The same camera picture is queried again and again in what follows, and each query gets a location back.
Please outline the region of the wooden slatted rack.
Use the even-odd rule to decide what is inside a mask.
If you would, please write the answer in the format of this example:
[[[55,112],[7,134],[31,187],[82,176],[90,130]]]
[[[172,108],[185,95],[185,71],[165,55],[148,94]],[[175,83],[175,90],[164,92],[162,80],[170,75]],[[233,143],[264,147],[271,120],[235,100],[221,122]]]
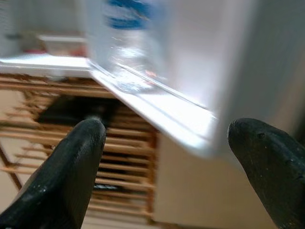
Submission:
[[[70,132],[71,124],[44,123],[39,116],[58,98],[116,98],[93,79],[66,77],[52,81],[45,76],[0,73],[0,91],[23,94],[19,106],[0,118],[0,137],[28,142],[14,160],[4,150],[0,159],[3,172],[10,175],[17,189],[20,174],[31,175],[52,154],[55,146]],[[118,102],[110,119],[96,175],[89,209],[118,213],[153,221],[157,136],[153,127],[134,111]]]

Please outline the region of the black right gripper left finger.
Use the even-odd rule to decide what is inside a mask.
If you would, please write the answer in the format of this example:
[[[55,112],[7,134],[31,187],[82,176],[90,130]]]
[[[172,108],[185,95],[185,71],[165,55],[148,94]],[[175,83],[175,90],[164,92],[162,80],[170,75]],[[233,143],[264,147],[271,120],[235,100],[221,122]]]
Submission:
[[[0,229],[81,229],[105,138],[99,118],[79,122],[0,213]]]

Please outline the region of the clear blue label water bottle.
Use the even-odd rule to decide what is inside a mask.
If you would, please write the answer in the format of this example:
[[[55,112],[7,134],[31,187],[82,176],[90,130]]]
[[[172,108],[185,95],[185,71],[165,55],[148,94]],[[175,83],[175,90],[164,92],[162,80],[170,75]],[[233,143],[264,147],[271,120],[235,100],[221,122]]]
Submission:
[[[164,0],[84,0],[92,67],[118,90],[156,89],[163,73]]]

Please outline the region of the white fridge door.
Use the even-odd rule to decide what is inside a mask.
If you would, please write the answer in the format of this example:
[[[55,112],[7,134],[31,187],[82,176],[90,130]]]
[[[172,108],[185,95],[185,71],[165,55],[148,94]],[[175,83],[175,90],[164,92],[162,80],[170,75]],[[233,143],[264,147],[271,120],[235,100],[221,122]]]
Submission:
[[[305,0],[164,0],[163,73],[150,92],[91,75],[187,152],[226,151],[231,120],[294,131],[305,102]],[[81,9],[86,36],[86,12]]]

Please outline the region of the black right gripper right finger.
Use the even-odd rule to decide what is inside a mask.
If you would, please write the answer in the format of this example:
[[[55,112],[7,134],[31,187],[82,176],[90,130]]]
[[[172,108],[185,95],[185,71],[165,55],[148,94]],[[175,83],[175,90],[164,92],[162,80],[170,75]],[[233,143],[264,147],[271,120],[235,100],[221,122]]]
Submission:
[[[278,229],[305,229],[305,147],[253,118],[228,127],[228,144]]]

